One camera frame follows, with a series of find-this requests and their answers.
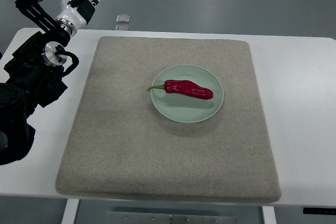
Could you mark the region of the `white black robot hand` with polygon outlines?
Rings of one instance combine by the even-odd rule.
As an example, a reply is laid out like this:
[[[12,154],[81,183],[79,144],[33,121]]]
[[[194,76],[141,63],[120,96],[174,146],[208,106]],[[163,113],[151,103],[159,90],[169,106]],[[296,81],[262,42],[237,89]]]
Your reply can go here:
[[[100,2],[101,0],[62,0],[56,22],[73,36],[91,21]]]

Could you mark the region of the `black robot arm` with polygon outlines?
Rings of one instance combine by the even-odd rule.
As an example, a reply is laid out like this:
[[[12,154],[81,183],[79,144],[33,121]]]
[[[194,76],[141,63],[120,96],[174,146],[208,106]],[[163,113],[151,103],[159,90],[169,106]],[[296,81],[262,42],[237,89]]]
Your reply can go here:
[[[30,151],[36,130],[27,123],[35,108],[56,101],[67,89],[62,78],[79,64],[65,51],[70,41],[66,27],[39,5],[43,0],[17,0],[16,7],[37,24],[4,67],[9,79],[1,83],[1,165],[23,159]]]

